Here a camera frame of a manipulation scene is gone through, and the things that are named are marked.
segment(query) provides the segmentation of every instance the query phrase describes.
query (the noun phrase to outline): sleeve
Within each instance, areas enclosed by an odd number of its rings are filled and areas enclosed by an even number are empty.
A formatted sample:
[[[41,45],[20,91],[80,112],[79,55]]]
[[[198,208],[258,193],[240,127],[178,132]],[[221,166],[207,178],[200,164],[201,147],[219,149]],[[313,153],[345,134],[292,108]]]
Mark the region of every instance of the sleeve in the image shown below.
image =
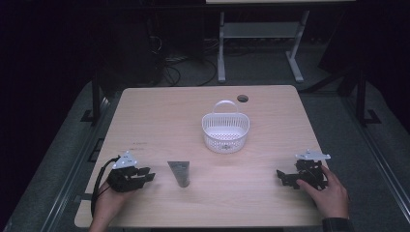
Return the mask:
[[[322,220],[323,232],[354,232],[352,222],[347,218],[330,217]]]

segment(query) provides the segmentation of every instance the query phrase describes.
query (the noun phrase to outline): round hole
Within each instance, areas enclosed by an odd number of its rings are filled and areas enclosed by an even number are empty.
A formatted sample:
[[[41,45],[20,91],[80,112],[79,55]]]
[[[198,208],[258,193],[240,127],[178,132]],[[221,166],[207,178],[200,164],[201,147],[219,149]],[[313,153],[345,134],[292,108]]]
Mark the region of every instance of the round hole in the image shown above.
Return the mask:
[[[240,96],[238,96],[237,100],[239,102],[247,102],[249,100],[249,98],[246,95],[240,95]]]

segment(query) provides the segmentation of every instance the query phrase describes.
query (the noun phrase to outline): gray carpet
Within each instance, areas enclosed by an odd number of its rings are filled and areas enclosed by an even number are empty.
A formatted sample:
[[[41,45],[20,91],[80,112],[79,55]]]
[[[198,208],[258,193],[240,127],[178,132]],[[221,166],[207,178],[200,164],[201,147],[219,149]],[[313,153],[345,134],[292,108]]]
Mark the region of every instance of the gray carpet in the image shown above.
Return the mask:
[[[226,56],[227,81],[224,85],[289,84],[304,89],[328,75],[317,68],[326,46],[303,44],[297,61],[306,81],[297,84],[284,56],[288,48],[289,43],[265,45],[246,55]],[[215,54],[207,58],[216,64]],[[177,86],[198,85],[215,72],[209,62],[186,61],[172,67],[181,73]],[[177,73],[173,70],[169,72],[176,80]],[[214,78],[207,85],[220,84]],[[158,86],[169,86],[169,83],[163,79]],[[336,81],[314,94],[301,94],[301,99],[322,151],[332,155],[328,161],[330,168],[349,190],[350,217],[356,230],[410,231],[410,224],[376,162],[374,147],[368,145],[367,139],[371,137],[404,190],[410,192],[409,134],[371,85],[367,85],[366,107],[375,110],[382,124],[363,128],[353,116],[354,94],[341,98],[336,94],[337,86]],[[75,227],[73,219],[79,197],[94,168],[94,163],[88,159],[98,155],[98,152],[93,152],[94,146],[105,137],[120,97],[121,92],[118,92],[102,105],[102,117],[95,127],[91,127],[90,123],[80,122],[84,111],[92,108],[91,86],[88,84],[84,87],[15,209],[9,231],[86,231]],[[110,228],[109,231],[123,229]],[[284,228],[284,231],[316,232],[321,228]]]

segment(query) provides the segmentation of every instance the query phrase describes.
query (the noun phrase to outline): hand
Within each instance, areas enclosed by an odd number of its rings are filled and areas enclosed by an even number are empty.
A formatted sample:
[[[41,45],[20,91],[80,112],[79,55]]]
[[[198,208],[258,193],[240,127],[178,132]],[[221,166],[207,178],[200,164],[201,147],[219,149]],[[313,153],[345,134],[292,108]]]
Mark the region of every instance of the hand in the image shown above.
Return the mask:
[[[99,198],[96,202],[94,218],[89,231],[105,231],[109,223],[123,208],[124,203],[126,203],[135,192],[136,190],[117,192],[113,190],[107,182],[104,182],[99,189]]]
[[[296,183],[313,198],[324,218],[349,218],[349,196],[337,176],[325,166],[321,166],[328,179],[325,189],[317,190],[303,180]]]

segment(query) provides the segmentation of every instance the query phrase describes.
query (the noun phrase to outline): white plastic basket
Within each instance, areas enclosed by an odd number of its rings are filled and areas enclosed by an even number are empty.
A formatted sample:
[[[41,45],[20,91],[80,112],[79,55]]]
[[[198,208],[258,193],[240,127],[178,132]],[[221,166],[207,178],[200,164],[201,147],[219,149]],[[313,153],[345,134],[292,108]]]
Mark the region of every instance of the white plastic basket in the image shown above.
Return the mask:
[[[234,113],[216,113],[218,106],[233,104],[236,107]],[[247,140],[249,131],[249,118],[239,113],[238,106],[229,100],[215,104],[212,113],[202,118],[202,129],[206,146],[213,152],[229,154],[242,149]]]

